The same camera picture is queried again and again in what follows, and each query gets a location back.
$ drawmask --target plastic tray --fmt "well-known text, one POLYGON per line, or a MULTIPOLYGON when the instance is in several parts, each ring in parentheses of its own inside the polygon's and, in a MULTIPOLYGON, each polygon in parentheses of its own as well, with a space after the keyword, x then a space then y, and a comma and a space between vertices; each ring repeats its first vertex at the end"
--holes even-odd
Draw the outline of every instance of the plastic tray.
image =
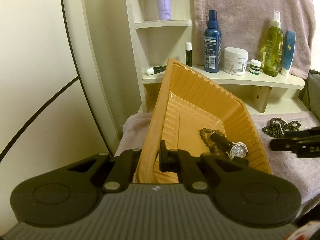
POLYGON ((222 131, 248 148, 249 166, 271 174, 255 125, 244 103, 215 82, 175 59, 168 60, 147 137, 136 170, 138 183, 177 183, 175 173, 159 171, 160 140, 200 156, 209 149, 199 136, 202 128, 222 131))

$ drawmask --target white wall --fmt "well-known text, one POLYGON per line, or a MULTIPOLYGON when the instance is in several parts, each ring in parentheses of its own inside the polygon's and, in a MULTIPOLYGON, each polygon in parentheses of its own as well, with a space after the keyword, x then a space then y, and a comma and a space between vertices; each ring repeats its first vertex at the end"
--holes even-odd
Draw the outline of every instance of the white wall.
POLYGON ((1 236, 17 222, 10 195, 20 182, 108 150, 76 80, 61 0, 0 0, 0 18, 1 236))
POLYGON ((93 49, 119 133, 141 99, 125 0, 84 0, 93 49))
POLYGON ((313 5, 315 6, 316 32, 311 48, 311 69, 320 71, 320 0, 313 0, 313 5))

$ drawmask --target shelf bracket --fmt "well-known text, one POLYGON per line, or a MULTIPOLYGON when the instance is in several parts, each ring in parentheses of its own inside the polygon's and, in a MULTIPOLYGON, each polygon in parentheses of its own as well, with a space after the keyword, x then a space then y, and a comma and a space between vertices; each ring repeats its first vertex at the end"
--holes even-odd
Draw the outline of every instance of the shelf bracket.
POLYGON ((257 111, 263 114, 266 110, 267 103, 271 94, 272 87, 254 86, 251 93, 257 111))

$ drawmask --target jar lid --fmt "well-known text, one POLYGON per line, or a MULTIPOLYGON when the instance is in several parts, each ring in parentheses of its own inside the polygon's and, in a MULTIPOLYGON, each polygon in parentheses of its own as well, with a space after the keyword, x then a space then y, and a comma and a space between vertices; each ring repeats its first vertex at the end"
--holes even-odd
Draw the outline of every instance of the jar lid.
POLYGON ((228 57, 247 59, 248 52, 244 49, 228 47, 224 49, 224 55, 228 57))
POLYGON ((261 67, 262 63, 261 63, 261 61, 258 61, 258 60, 256 60, 256 59, 252 59, 252 60, 250 61, 250 65, 253 65, 253 66, 255 66, 255 67, 261 67))

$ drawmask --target spray bottle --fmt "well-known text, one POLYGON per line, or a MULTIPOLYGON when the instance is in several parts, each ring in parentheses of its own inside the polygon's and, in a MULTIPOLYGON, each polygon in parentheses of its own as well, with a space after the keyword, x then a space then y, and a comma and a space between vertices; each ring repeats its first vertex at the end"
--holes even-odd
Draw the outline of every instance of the spray bottle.
POLYGON ((204 70, 216 73, 220 70, 221 31, 217 11, 209 10, 209 21, 204 32, 204 70))
POLYGON ((266 60, 264 63, 264 72, 272 77, 276 77, 279 72, 279 66, 282 55, 283 32, 281 30, 280 12, 273 12, 273 26, 268 33, 266 46, 266 60))

